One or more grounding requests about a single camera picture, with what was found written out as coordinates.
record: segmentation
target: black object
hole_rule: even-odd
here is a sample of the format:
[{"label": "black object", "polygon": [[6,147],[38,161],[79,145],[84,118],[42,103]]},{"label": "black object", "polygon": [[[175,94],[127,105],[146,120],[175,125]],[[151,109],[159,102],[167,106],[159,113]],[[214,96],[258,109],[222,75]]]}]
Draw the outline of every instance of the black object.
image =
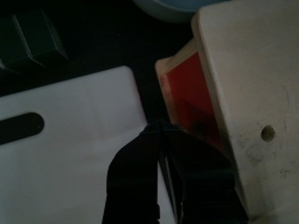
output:
[{"label": "black object", "polygon": [[159,223],[158,157],[159,126],[148,126],[118,152],[107,172],[103,224]]},{"label": "black object", "polygon": [[0,145],[38,135],[43,131],[43,117],[28,113],[0,121]]},{"label": "black object", "polygon": [[164,121],[119,151],[107,174],[103,224],[158,223],[156,160],[178,223],[246,224],[230,160]]},{"label": "black object", "polygon": [[15,15],[0,19],[0,61],[3,69],[14,74],[30,73],[43,68],[28,52]]},{"label": "black object", "polygon": [[249,223],[230,160],[167,123],[162,138],[160,165],[178,223]]},{"label": "black object", "polygon": [[56,28],[42,9],[0,18],[2,76],[35,74],[67,61]]},{"label": "black object", "polygon": [[42,9],[15,15],[32,57],[46,67],[67,61],[58,30]]}]

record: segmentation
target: wooden surface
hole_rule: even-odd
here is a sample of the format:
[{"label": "wooden surface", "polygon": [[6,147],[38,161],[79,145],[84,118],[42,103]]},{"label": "wooden surface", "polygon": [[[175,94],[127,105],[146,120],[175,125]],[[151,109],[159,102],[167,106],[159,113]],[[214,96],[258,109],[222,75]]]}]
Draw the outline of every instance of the wooden surface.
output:
[{"label": "wooden surface", "polygon": [[299,1],[213,5],[193,31],[251,221],[298,223]]}]

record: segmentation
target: dark background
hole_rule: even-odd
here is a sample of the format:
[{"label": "dark background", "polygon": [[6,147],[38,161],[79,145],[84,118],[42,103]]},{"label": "dark background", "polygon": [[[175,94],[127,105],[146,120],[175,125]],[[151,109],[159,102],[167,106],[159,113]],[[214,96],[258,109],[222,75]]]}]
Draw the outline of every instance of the dark background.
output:
[{"label": "dark background", "polygon": [[128,66],[147,121],[168,119],[155,62],[172,56],[191,40],[191,25],[158,21],[131,0],[0,0],[0,16],[40,7],[59,30],[70,63],[26,75],[10,85],[0,83],[0,96]]}]

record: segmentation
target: red surface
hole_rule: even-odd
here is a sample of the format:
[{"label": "red surface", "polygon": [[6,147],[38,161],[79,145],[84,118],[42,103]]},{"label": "red surface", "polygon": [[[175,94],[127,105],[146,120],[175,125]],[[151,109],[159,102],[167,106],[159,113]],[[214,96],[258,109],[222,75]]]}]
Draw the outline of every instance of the red surface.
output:
[{"label": "red surface", "polygon": [[179,125],[191,132],[201,132],[203,140],[222,150],[211,96],[198,53],[167,74],[167,78]]}]

